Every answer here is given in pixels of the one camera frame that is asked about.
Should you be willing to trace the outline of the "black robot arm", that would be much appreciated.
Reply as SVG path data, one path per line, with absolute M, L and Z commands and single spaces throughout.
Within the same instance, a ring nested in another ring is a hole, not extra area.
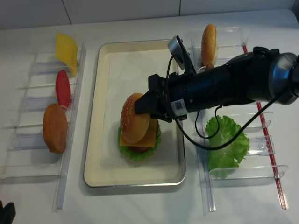
M 135 102 L 135 113 L 171 122 L 215 106 L 255 101 L 293 103 L 299 96 L 299 57 L 278 49 L 254 47 L 222 66 L 196 73 L 193 67 L 168 78 L 154 74 L 148 91 Z

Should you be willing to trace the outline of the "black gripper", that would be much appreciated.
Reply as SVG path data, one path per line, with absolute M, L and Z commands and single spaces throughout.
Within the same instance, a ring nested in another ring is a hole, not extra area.
M 183 112 L 179 112 L 174 104 L 173 114 L 179 120 L 187 119 L 187 109 L 185 107 L 183 91 L 178 87 L 169 89 L 169 96 L 166 92 L 166 78 L 160 77 L 158 74 L 149 76 L 148 78 L 149 90 L 138 100 L 135 101 L 135 113 L 146 114 L 149 113 L 152 119 L 162 120 L 171 123 L 174 116 L 170 114 L 169 106 L 174 102 L 181 102 L 184 107 Z

